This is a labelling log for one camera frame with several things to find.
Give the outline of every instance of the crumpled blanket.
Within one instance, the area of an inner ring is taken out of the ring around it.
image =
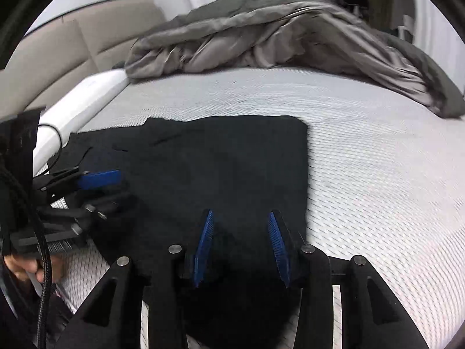
[[[324,0],[217,0],[144,34],[125,70],[134,80],[275,65],[369,78],[440,117],[465,114],[462,93],[429,56]]]

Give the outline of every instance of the bed surface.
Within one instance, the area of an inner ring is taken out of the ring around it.
[[[309,131],[307,239],[327,255],[366,256],[442,349],[465,319],[465,122],[370,83],[297,68],[231,69],[129,85],[82,131],[148,117],[292,115]],[[108,265],[98,251],[68,258],[60,288],[77,308]],[[334,289],[334,347],[341,347]],[[146,347],[147,309],[141,342]],[[293,316],[282,347],[292,347]],[[190,347],[199,344],[192,340]]]

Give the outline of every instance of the headboard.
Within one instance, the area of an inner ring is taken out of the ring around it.
[[[81,80],[126,59],[164,17],[153,0],[106,0],[29,32],[0,71],[0,117],[52,106]]]

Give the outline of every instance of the silver bolt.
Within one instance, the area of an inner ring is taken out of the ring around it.
[[[168,248],[168,252],[171,254],[176,254],[180,251],[182,251],[182,246],[180,246],[179,244],[173,244]]]
[[[74,223],[74,224],[71,226],[71,230],[73,230],[73,232],[74,232],[76,235],[78,235],[78,236],[79,236],[80,234],[82,234],[82,228],[81,228],[78,224],[76,224],[76,223]]]
[[[313,253],[315,251],[315,247],[312,244],[304,244],[301,246],[301,251],[304,253]]]
[[[90,213],[93,213],[95,211],[95,206],[94,205],[85,205],[85,209],[90,212]]]
[[[355,262],[357,265],[364,266],[366,264],[366,258],[358,254],[354,256],[353,262]]]
[[[126,266],[127,264],[129,264],[129,257],[122,256],[122,257],[118,258],[118,260],[116,260],[116,263],[119,266]]]

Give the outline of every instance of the cable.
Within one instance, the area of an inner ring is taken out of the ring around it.
[[[0,157],[0,180],[7,184],[12,193],[12,200],[17,203],[19,208],[27,216],[33,226],[34,234],[37,239],[40,256],[44,266],[44,282],[42,286],[42,295],[40,296],[39,313],[37,318],[37,348],[46,349],[46,319],[48,314],[48,305],[52,287],[52,263],[47,241],[44,234],[44,227],[34,206],[29,202],[29,198],[18,180],[8,171]]]
[[[60,159],[60,156],[61,156],[61,152],[63,151],[63,140],[61,138],[61,134],[60,134],[60,131],[52,124],[50,123],[39,123],[39,127],[49,127],[51,129],[53,129],[57,135],[58,135],[58,139],[60,141],[60,147],[58,149],[58,155],[56,157],[56,159],[53,161],[52,165],[50,165],[46,170],[42,171],[41,173],[39,173],[36,177],[39,177],[39,176],[43,176],[45,173],[47,173],[48,171],[50,171],[50,169],[58,162],[58,160]]]

